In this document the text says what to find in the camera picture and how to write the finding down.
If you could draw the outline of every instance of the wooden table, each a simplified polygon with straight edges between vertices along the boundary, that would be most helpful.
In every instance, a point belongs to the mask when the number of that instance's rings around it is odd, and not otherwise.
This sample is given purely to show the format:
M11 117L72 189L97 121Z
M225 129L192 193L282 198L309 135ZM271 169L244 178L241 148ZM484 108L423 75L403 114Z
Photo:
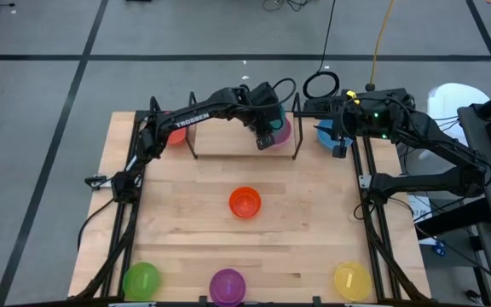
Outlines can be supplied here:
M133 113L113 114L100 173L123 169L133 118ZM224 268L237 269L245 277L246 301L308 303L313 296L321 296L324 303L346 301L334 287L335 269L356 261L370 271L367 237L363 222L353 217L360 199L351 153L347 159L332 158L317 141L316 122L303 119L304 141L296 160L195 160L185 145L167 148L162 159L147 166L132 264L147 261L161 272L163 286L154 301L195 302L200 295L209 296L211 277ZM372 143L378 171L399 174L395 147L382 140ZM263 198L261 211L249 220L234 217L228 209L231 192L244 185ZM111 197L110 189L94 192L89 214ZM395 197L407 201L405 194ZM106 209L84 231L70 294L80 292L106 259L116 207ZM410 211L392 200L385 210L396 261L429 296ZM387 269L383 260L380 263L385 295L390 297ZM119 269L117 264L112 293L117 291ZM373 289L366 302L375 300Z

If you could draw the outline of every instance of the red bowl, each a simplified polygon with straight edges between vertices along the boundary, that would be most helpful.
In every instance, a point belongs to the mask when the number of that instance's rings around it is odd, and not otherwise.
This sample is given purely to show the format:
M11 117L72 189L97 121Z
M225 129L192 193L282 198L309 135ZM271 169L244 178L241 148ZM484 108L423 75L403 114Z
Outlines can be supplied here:
M187 135L187 128L181 128L170 133L168 137L168 145L177 145L185 141L185 135Z
M250 187L237 188L228 200L230 210L238 217L254 217L261 209L261 195Z

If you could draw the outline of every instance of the white chair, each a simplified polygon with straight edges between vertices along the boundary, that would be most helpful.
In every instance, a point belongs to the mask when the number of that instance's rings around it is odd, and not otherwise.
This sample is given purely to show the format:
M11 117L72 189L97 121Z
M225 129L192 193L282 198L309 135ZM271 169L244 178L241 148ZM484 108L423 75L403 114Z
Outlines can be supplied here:
M427 114L433 119L445 119L458 115L458 108L468 107L472 103L484 103L489 98L479 89L464 84L443 84L430 90L427 97ZM437 121L439 125L452 123L456 119ZM441 130L445 130L448 136L458 139L467 145L464 132L459 123L443 125ZM449 170L453 165L445 159L435 155L429 150L418 149L407 156L407 171L412 175L440 174ZM430 193L430 196L438 199L446 199L447 193Z

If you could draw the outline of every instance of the gray floor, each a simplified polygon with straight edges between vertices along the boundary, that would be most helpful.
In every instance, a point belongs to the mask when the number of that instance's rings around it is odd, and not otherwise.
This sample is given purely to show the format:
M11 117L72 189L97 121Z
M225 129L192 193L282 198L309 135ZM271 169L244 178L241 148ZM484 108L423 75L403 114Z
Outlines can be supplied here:
M242 83L292 77L302 84L319 61L243 60L320 55L331 8L328 0L313 1L298 13L287 6L266 12L260 0L109 0L99 31L94 31L92 56L88 48L81 56L106 1L14 0L15 8L0 7L0 282L62 108L72 105L12 285L0 293L8 293L6 304L66 297L78 228L90 202L83 179L97 170L111 112L146 108L151 95L174 109L185 106L190 90L202 99ZM388 4L337 0L327 53L341 55L341 61L325 65L338 74L341 88L362 90L367 83L368 57L353 55L373 53ZM483 0L474 4L491 37L491 5ZM469 84L491 96L491 54L466 0L396 0L380 54L405 56L378 64L377 88L405 87L417 97L420 110L425 110L427 92L448 82ZM61 56L41 61L35 55ZM179 59L185 61L99 61L98 55L192 56ZM193 55L237 56L197 61ZM69 93L74 78L80 81L76 95ZM330 84L322 80L313 86L321 93ZM467 303L460 301L463 284L438 283L443 274L454 272L428 269L433 296Z

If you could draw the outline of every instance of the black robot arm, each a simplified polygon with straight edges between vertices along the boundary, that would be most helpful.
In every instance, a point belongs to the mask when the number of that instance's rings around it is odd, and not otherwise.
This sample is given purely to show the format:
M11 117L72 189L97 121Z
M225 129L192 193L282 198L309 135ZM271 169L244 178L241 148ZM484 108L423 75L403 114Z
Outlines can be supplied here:
M282 81L292 81L293 94L294 81L289 78ZM139 175L152 159L160 159L171 132L204 120L238 119L255 133L259 150L272 146L274 137L270 122L282 120L281 104L286 100L287 98L279 101L274 87L268 82L258 85L254 90L249 90L245 85L224 88L213 93L205 101L172 112L161 111L159 104L152 98L151 113L145 118L145 127L138 135L136 156L124 171L119 171L113 176L114 200L133 202L136 199L137 182L141 180Z
M412 97L404 89L361 94L343 90L341 96L329 100L306 101L304 109L306 112L330 110L330 113L315 115L333 119L332 128L317 129L338 141L333 149L333 155L338 158L345 157L345 137L368 136L428 149L455 165L437 175L392 177L377 173L361 177L361 186L367 190L368 198L376 203L387 202L397 192L449 191L463 197L477 197L484 193L485 159L444 134L435 120L414 110L413 106Z

